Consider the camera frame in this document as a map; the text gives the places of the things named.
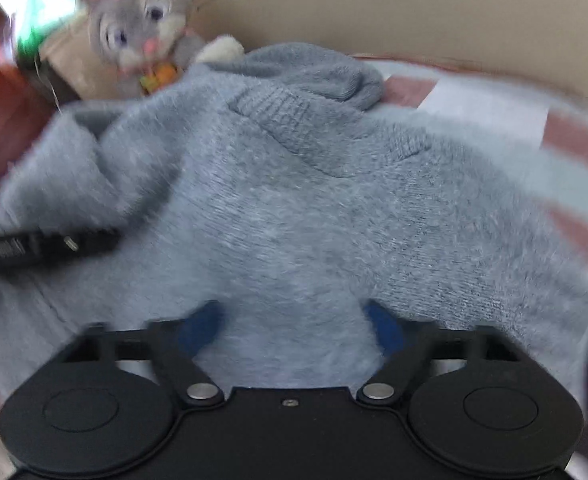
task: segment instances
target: plush bunny toy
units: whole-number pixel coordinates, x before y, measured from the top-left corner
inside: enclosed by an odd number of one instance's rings
[[[193,62],[244,55],[231,36],[211,43],[187,27],[190,0],[83,0],[92,47],[119,69],[123,97],[139,97],[173,83]]]

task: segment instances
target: knit fabric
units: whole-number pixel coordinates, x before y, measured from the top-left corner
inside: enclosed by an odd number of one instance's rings
[[[365,381],[361,304],[494,324],[581,397],[588,279],[536,206],[470,148],[362,112],[373,70],[305,44],[198,65],[130,103],[64,111],[0,191],[0,230],[118,227],[111,254],[0,278],[0,394],[79,328],[207,300],[197,363],[224,390]]]

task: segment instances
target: black circular cover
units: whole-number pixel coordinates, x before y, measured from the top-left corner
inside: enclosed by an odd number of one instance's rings
[[[101,362],[42,368],[0,413],[15,460],[64,476],[108,474],[150,451],[171,423],[159,386]]]
[[[578,404],[553,378],[495,362],[431,378],[412,396],[409,421],[448,462],[492,476],[536,474],[561,463],[581,436]]]

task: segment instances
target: bunny head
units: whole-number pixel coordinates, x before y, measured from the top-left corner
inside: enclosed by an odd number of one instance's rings
[[[165,59],[184,35],[190,0],[84,0],[92,47],[122,69]]]

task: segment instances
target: bunny nose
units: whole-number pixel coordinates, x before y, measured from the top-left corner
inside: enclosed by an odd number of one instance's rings
[[[143,43],[143,52],[146,54],[154,54],[158,50],[160,43],[161,42],[158,41],[158,38],[150,38]]]

